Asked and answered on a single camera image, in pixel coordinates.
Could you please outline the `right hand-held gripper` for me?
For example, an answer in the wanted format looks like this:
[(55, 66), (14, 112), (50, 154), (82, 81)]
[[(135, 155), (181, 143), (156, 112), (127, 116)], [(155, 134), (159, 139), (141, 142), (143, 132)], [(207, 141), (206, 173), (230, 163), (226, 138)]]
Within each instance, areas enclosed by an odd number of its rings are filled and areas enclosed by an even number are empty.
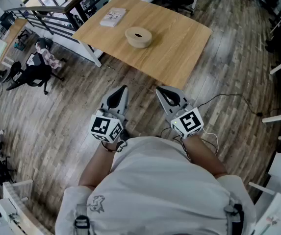
[(171, 120), (171, 128), (180, 137), (186, 139), (203, 128), (199, 110), (187, 104), (188, 97), (182, 90), (171, 86), (158, 86), (156, 95), (166, 113), (166, 119)]

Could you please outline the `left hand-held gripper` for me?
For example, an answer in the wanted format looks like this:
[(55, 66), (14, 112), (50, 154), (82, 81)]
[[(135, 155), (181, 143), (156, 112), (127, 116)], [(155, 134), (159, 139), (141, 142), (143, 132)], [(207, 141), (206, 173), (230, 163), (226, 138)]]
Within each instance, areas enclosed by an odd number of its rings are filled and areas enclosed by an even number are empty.
[(90, 134), (100, 141), (116, 141), (124, 128), (123, 123), (127, 104), (127, 85), (108, 91), (102, 98), (101, 107), (91, 116)]

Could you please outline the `person's left forearm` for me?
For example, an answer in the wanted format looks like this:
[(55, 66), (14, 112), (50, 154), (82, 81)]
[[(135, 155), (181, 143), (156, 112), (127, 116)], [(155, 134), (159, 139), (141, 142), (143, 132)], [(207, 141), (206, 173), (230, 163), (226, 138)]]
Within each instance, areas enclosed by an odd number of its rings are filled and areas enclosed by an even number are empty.
[(79, 179), (79, 186), (85, 186), (94, 190), (110, 173), (114, 160), (114, 153), (108, 151), (108, 149), (116, 150), (117, 141), (114, 143), (106, 143), (104, 146), (106, 148), (104, 148), (102, 144), (98, 146)]

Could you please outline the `person's right forearm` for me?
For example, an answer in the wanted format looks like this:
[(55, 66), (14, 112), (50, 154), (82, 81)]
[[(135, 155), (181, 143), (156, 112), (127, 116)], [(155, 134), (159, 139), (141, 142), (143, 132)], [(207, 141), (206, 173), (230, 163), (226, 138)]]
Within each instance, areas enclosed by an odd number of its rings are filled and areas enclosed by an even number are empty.
[(207, 170), (215, 178), (227, 175), (227, 170), (223, 163), (205, 145), (199, 136), (190, 136), (183, 140), (183, 144), (192, 163)]

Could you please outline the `pink checked cloth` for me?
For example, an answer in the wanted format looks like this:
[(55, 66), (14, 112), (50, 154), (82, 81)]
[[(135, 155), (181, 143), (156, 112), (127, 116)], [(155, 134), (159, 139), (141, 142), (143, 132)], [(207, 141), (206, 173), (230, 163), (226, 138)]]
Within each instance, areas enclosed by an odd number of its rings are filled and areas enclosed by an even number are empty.
[(46, 48), (40, 46), (40, 42), (35, 44), (37, 52), (43, 57), (45, 64), (50, 65), (52, 69), (61, 68), (63, 61), (56, 59), (56, 57)]

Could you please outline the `white booklet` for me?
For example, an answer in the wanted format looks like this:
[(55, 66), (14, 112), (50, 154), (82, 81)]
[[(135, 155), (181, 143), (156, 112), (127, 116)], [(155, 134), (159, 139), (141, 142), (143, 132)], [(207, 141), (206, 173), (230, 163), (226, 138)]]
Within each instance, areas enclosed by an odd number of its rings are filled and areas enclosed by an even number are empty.
[(101, 26), (115, 27), (126, 13), (125, 8), (112, 7), (100, 21)]

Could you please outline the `black office chair with cloth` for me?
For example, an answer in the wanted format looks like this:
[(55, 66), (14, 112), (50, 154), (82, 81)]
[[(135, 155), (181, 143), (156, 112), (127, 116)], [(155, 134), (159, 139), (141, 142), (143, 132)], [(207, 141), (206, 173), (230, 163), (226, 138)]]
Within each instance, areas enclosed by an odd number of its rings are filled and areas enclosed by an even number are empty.
[(14, 62), (9, 72), (9, 78), (12, 79), (12, 84), (6, 90), (10, 91), (27, 84), (30, 87), (43, 87), (44, 95), (47, 95), (49, 93), (47, 91), (47, 83), (52, 76), (60, 81), (64, 81), (64, 78), (52, 72), (50, 65), (29, 65), (23, 70), (22, 64), (19, 61)]

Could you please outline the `person's white shirt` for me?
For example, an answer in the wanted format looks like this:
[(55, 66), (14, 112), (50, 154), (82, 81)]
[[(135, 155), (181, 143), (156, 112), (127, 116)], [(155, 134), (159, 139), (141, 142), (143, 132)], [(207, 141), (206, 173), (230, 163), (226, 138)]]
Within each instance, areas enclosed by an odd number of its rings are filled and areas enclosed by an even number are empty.
[[(91, 190), (64, 191), (56, 235), (251, 235), (254, 204), (236, 175), (215, 178), (191, 162), (184, 144), (157, 137), (129, 139), (110, 173)], [(89, 218), (77, 230), (75, 218)]]

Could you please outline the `black metal railing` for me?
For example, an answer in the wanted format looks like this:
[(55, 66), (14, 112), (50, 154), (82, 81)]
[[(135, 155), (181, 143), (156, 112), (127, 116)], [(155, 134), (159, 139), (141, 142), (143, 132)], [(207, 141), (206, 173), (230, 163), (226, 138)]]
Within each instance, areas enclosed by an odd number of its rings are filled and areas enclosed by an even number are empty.
[(101, 0), (94, 0), (86, 9), (84, 0), (71, 0), (66, 6), (32, 6), (6, 9), (16, 19), (26, 19), (32, 26), (50, 35), (61, 36), (76, 42), (72, 35), (80, 28), (78, 22), (85, 23), (89, 19), (88, 11)]

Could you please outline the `wooden side desk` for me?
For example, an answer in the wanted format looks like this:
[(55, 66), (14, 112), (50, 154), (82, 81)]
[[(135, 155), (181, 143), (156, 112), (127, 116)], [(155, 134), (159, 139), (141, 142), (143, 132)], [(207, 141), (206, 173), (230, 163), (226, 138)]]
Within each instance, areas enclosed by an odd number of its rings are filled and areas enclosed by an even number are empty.
[(16, 41), (18, 35), (24, 29), (26, 24), (27, 24), (27, 19), (18, 18), (14, 21), (14, 24), (10, 26), (6, 38), (2, 40), (1, 43), (0, 63), (4, 61), (4, 58), (7, 58), (12, 62), (12, 59), (8, 58), (8, 56), (6, 56), (6, 53), (9, 50), (9, 48), (12, 45), (14, 45), (14, 42)]

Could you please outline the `white shelf unit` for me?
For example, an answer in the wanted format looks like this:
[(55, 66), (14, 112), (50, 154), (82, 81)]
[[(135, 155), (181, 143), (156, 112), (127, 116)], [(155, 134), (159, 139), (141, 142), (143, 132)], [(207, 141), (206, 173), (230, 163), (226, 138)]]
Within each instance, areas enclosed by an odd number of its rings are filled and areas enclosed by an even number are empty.
[(32, 179), (18, 183), (4, 182), (0, 213), (14, 235), (53, 235), (27, 207), (32, 186)]

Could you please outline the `white table frame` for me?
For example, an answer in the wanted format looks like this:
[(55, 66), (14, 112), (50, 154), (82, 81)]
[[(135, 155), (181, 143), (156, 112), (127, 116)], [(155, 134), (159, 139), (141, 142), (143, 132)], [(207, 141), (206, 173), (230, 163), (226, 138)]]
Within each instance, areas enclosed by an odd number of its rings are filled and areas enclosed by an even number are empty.
[(100, 57), (103, 55), (103, 51), (92, 46), (83, 43), (78, 40), (79, 55), (93, 62), (97, 67), (101, 67)]

